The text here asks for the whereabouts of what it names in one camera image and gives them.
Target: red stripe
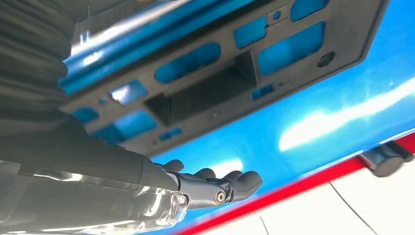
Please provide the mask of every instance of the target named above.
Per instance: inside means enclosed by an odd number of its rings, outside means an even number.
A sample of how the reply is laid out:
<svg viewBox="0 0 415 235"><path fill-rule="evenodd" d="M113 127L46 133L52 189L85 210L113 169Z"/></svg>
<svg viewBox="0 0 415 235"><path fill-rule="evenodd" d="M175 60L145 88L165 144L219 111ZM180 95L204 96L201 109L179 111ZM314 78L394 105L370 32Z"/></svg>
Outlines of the red stripe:
<svg viewBox="0 0 415 235"><path fill-rule="evenodd" d="M408 149L411 152L415 152L415 134L411 134L396 141L398 144ZM272 191L255 201L248 202L232 211L228 211L224 214L221 214L213 219L204 221L199 224L195 224L191 227L186 228L183 231L178 232L178 235L192 235L199 233L203 230L211 229L213 227L219 226L223 223L227 223L230 220L236 219L238 217L244 216L250 212L256 211L258 209L267 207L271 204L280 202L284 199L292 197L301 192L307 191L311 188L317 187L324 183L330 182L352 172L355 172L359 169L364 168L365 165L358 158L352 158L346 160L340 164L332 166L328 169L325 169L315 175L311 175L303 180L292 183L284 188L279 188L275 191Z"/></svg>

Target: prosthetic hand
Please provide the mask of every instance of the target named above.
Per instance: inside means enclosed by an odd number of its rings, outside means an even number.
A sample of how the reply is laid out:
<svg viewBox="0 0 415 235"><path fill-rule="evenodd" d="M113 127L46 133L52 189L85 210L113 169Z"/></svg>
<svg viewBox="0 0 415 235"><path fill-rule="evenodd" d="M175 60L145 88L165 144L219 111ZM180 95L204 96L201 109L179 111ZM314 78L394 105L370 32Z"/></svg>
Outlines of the prosthetic hand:
<svg viewBox="0 0 415 235"><path fill-rule="evenodd" d="M188 197L189 209L217 207L223 203L244 200L262 184L261 177L254 171L242 173L236 170L217 179L209 168L201 169L194 175L179 173L184 168L179 160L157 166L175 179L178 190Z"/></svg>

